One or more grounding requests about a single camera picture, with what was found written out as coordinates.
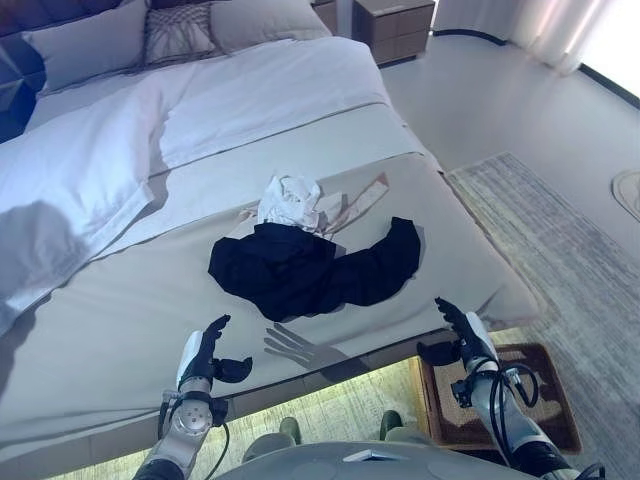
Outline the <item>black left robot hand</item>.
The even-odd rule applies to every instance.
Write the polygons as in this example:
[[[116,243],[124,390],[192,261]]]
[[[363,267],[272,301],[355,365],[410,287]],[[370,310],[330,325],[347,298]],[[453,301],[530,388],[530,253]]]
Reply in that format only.
[[[252,371],[253,359],[244,360],[216,358],[216,341],[231,320],[226,314],[214,320],[205,330],[191,333],[183,348],[176,375],[176,388],[181,390],[189,381],[204,379],[210,386],[214,381],[236,384],[244,381]]]

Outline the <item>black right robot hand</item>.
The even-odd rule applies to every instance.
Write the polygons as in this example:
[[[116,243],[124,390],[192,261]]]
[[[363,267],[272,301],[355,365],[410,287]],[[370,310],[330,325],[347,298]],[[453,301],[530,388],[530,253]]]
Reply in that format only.
[[[488,331],[475,312],[463,313],[445,299],[435,299],[438,311],[456,334],[453,341],[432,345],[418,342],[418,356],[432,366],[447,366],[462,361],[465,369],[474,368],[481,361],[498,363],[497,351]]]

